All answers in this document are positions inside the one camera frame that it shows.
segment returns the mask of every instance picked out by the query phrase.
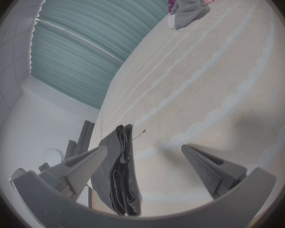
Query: white wall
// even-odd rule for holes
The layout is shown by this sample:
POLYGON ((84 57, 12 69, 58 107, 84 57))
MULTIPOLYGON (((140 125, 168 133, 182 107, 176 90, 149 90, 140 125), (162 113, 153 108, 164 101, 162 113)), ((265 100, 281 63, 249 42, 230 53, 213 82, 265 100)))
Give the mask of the white wall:
POLYGON ((41 227, 9 183, 20 167, 40 173, 43 154, 49 148, 65 153, 69 139, 78 141, 85 120, 94 121, 99 110, 80 103, 32 76, 22 82, 17 101, 0 136, 0 188, 16 211, 32 227, 41 227))
POLYGON ((29 45, 43 0, 18 0, 0 25, 0 133, 29 75, 29 45))

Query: dark gray fabric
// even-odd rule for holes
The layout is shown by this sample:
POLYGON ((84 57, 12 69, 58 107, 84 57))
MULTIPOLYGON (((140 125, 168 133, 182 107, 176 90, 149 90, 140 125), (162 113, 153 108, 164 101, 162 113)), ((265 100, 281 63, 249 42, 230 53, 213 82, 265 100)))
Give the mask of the dark gray fabric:
POLYGON ((132 126, 119 125, 100 141, 108 155, 91 177, 99 198, 119 215, 140 215, 138 187, 134 172, 132 126))
POLYGON ((171 9, 171 14, 175 14, 174 28, 180 29, 187 26, 191 21, 200 19, 210 8, 203 0, 177 0, 171 9))

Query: teal curtain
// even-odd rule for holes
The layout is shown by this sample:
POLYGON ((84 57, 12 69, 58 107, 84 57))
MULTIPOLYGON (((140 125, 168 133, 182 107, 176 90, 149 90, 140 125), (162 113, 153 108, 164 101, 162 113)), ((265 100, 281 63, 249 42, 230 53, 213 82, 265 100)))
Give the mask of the teal curtain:
POLYGON ((46 0, 33 32, 31 74, 100 109, 121 62, 167 13, 167 0, 46 0))

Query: bed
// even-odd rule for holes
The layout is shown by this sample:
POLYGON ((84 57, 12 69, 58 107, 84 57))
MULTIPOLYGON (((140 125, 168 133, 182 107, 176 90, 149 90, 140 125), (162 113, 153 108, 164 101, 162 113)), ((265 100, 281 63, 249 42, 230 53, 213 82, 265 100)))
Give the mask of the bed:
MULTIPOLYGON (((185 28, 167 15, 110 83, 89 150, 133 124, 141 216, 190 210, 213 199, 181 152, 194 144, 285 184, 285 27, 266 0, 218 0, 185 28)), ((105 211, 101 201, 93 208, 105 211)))

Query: gray towel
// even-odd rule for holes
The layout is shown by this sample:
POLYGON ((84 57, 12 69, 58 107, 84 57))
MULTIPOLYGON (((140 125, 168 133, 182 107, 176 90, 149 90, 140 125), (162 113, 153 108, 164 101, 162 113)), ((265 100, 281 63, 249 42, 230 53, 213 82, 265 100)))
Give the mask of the gray towel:
POLYGON ((203 0, 176 0, 171 14, 175 14, 174 28, 179 29, 191 21, 200 19, 210 10, 208 4, 203 0))

